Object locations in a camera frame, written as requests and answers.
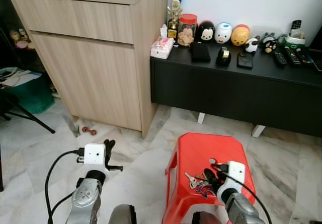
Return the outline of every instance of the marble floor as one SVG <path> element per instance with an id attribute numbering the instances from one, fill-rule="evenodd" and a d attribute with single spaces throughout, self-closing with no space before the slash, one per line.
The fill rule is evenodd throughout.
<path id="1" fill-rule="evenodd" d="M 112 209 L 122 203 L 135 206 L 138 223 L 161 223 L 167 187 L 164 171 L 178 137 L 186 132 L 233 136 L 243 144 L 257 194 L 274 224 L 322 221 L 320 138 L 273 128 L 253 138 L 250 123 L 206 115 L 200 125 L 196 112 L 167 106 L 159 106 L 145 139 L 134 130 L 90 121 L 73 122 L 59 99 L 37 117 L 56 134 L 27 119 L 0 118 L 5 185 L 0 193 L 1 224 L 46 223 L 44 182 L 54 159 L 62 152 L 106 138 L 117 141 L 110 164 L 124 165 L 124 171 L 111 172 L 111 179 L 103 186 L 98 224 L 108 223 Z M 95 129 L 97 135 L 82 133 L 82 126 Z M 85 173 L 75 156 L 63 158 L 51 176 L 51 203 L 69 194 Z M 257 203 L 256 207 L 267 223 Z M 57 209 L 54 223 L 65 223 L 69 211 L 70 200 Z M 190 221 L 188 214 L 183 223 Z"/>

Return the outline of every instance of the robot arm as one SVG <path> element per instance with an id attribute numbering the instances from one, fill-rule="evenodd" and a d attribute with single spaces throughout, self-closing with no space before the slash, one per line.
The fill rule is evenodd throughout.
<path id="1" fill-rule="evenodd" d="M 243 164 L 230 161 L 225 165 L 217 165 L 216 167 L 239 182 L 244 183 L 245 166 Z M 210 169 L 205 169 L 204 174 L 212 185 L 218 200 L 225 205 L 231 223 L 265 224 L 259 218 L 258 211 L 242 194 L 242 185 L 226 177 L 221 171 L 217 172 L 217 177 Z"/>
<path id="2" fill-rule="evenodd" d="M 226 211 L 232 224 L 265 224 L 258 211 L 241 193 L 232 193 L 226 203 Z"/>
<path id="3" fill-rule="evenodd" d="M 100 195 L 109 170 L 123 171 L 123 166 L 110 166 L 114 140 L 105 140 L 104 144 L 89 143 L 77 158 L 78 163 L 84 163 L 89 169 L 85 178 L 80 178 L 72 195 L 72 208 L 66 224 L 96 224 L 97 212 L 101 206 Z M 130 205 L 117 206 L 111 215 L 110 224 L 136 223 L 134 207 Z"/>

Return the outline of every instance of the red plastic stool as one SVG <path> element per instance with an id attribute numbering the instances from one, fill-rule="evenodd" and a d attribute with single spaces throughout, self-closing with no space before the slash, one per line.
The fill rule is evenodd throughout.
<path id="1" fill-rule="evenodd" d="M 185 172 L 191 176 L 202 175 L 205 168 L 210 168 L 210 158 L 216 159 L 219 163 L 228 161 L 243 163 L 246 167 L 245 184 L 255 192 L 251 171 L 240 142 L 228 136 L 186 133 L 179 138 L 166 169 L 168 189 L 162 224 L 180 224 L 189 208 L 195 204 L 222 205 L 216 196 L 209 194 L 206 200 L 196 192 L 196 189 L 191 189 L 189 179 L 185 175 Z M 169 200 L 170 170 L 176 166 L 176 184 Z M 245 188 L 242 189 L 242 193 L 251 203 L 255 202 L 255 198 Z"/>

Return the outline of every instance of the black cable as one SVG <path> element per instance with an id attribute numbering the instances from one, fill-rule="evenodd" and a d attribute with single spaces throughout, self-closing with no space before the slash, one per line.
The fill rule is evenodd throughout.
<path id="1" fill-rule="evenodd" d="M 48 174 L 47 174 L 47 177 L 46 177 L 46 181 L 45 181 L 45 198 L 46 198 L 46 205 L 47 205 L 47 211 L 48 211 L 48 224 L 53 224 L 53 221 L 52 221 L 52 211 L 51 211 L 51 207 L 50 207 L 50 202 L 49 202 L 49 194 L 48 194 L 48 183 L 49 183 L 49 177 L 50 177 L 50 174 L 53 170 L 53 168 L 55 167 L 55 165 L 57 164 L 57 162 L 62 158 L 64 157 L 65 155 L 68 155 L 68 154 L 77 154 L 78 153 L 78 150 L 72 150 L 72 151 L 67 151 L 63 154 L 61 154 L 55 161 L 54 163 L 51 165 L 49 171 L 48 171 Z"/>
<path id="2" fill-rule="evenodd" d="M 70 193 L 68 196 L 62 198 L 59 202 L 57 202 L 57 204 L 54 206 L 54 208 L 51 211 L 51 217 L 54 215 L 55 210 L 57 209 L 57 207 L 59 207 L 60 204 L 62 204 L 64 201 L 66 201 L 68 198 L 70 198 L 72 196 L 73 192 Z"/>
<path id="3" fill-rule="evenodd" d="M 232 180 L 234 180 L 235 182 L 237 182 L 238 184 L 242 185 L 243 187 L 245 187 L 245 189 L 247 189 L 250 194 L 252 194 L 253 197 L 255 197 L 255 199 L 258 201 L 258 203 L 261 205 L 262 209 L 264 210 L 268 223 L 272 224 L 272 220 L 271 217 L 266 209 L 266 207 L 264 206 L 264 204 L 262 203 L 262 201 L 257 197 L 257 195 L 245 184 L 243 184 L 242 182 L 236 180 L 235 178 L 233 178 L 232 176 L 230 176 L 229 174 L 227 174 L 226 172 L 222 171 L 221 169 L 219 169 L 217 166 L 215 166 L 214 164 L 211 165 L 213 168 L 216 169 L 216 171 L 220 171 L 221 173 L 223 173 L 227 178 L 230 178 Z"/>

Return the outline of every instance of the small dumbbell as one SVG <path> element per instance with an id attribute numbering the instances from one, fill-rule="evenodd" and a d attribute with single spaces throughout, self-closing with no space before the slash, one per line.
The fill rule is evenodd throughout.
<path id="1" fill-rule="evenodd" d="M 90 130 L 88 127 L 83 127 L 82 131 L 89 132 L 92 136 L 96 135 L 96 130 Z"/>

